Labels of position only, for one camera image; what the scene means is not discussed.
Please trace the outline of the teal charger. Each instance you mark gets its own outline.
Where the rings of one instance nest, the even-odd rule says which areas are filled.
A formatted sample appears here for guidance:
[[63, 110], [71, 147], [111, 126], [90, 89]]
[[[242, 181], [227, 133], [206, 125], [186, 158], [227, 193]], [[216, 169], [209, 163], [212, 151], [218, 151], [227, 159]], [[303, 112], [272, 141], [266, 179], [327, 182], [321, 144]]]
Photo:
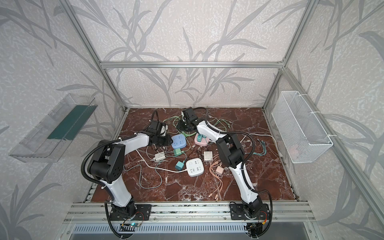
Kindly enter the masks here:
[[207, 143], [207, 140], [206, 140], [206, 138], [207, 138], [206, 136], [204, 136], [204, 135], [201, 135], [201, 142], [202, 142], [202, 141], [205, 141], [205, 142]]
[[184, 168], [184, 165], [185, 165], [184, 162], [180, 162], [180, 161], [178, 161], [177, 164], [175, 165], [175, 169], [176, 169], [177, 171], [182, 171], [183, 168]]

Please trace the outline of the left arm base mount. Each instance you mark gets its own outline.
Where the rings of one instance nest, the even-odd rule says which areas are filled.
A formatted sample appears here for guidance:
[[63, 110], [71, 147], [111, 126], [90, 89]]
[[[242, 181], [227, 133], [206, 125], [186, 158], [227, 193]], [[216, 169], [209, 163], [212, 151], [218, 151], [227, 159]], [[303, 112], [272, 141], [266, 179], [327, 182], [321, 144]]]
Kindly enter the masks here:
[[131, 204], [127, 207], [117, 207], [112, 205], [109, 218], [111, 221], [148, 221], [150, 219], [151, 210], [152, 205], [150, 204]]

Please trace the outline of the white power strip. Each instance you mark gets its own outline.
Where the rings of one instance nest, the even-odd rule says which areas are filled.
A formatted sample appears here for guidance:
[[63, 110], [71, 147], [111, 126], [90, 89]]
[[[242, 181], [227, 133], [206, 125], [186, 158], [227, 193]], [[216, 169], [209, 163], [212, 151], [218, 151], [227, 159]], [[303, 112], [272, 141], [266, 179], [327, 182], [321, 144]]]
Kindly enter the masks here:
[[188, 160], [186, 162], [186, 168], [190, 177], [197, 177], [204, 173], [204, 165], [200, 158]]

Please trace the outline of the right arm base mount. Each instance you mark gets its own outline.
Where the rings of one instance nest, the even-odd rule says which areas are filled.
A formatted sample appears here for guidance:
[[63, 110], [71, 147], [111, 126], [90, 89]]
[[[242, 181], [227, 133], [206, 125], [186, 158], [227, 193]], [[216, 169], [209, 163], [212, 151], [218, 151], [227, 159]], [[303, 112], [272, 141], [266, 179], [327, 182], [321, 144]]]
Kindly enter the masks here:
[[230, 202], [231, 220], [260, 220], [262, 222], [270, 219], [270, 209], [268, 204], [262, 204], [261, 208], [250, 216], [246, 213], [244, 205], [240, 203]]

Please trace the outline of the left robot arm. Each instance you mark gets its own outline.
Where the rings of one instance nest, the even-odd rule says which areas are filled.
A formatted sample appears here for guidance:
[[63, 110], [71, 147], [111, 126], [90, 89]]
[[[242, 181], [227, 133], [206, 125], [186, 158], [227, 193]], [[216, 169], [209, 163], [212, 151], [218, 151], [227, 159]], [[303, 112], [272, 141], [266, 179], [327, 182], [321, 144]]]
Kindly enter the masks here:
[[160, 121], [150, 121], [149, 125], [138, 133], [117, 140], [102, 140], [91, 150], [81, 165], [83, 177], [106, 189], [111, 197], [111, 206], [125, 215], [136, 212], [134, 199], [124, 181], [123, 170], [125, 156], [150, 145], [158, 147], [173, 143], [168, 126]]

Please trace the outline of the green charger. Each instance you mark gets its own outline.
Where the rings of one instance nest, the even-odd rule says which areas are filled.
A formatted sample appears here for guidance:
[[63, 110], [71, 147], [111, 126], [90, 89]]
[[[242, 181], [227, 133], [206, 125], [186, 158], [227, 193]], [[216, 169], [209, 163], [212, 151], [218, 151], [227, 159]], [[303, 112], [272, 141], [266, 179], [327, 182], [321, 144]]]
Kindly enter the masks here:
[[183, 151], [181, 149], [174, 149], [174, 156], [175, 157], [180, 156], [182, 153], [183, 153]]

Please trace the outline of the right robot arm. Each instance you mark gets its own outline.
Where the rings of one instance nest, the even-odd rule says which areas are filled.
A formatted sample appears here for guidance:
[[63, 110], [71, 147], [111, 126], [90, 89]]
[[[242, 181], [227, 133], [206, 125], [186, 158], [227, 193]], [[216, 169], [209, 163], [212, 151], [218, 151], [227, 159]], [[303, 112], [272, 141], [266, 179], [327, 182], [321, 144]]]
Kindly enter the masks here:
[[[182, 119], [178, 129], [196, 131], [198, 134], [210, 138], [216, 145], [220, 160], [224, 167], [232, 172], [241, 193], [241, 200], [248, 218], [254, 219], [261, 210], [263, 203], [259, 193], [266, 192], [270, 199], [270, 214], [273, 213], [273, 200], [268, 190], [257, 191], [246, 169], [247, 160], [255, 151], [255, 141], [250, 134], [240, 131], [222, 131], [208, 121], [208, 109], [202, 107], [186, 108], [182, 110]], [[252, 141], [252, 150], [246, 156], [237, 134], [244, 135]]]

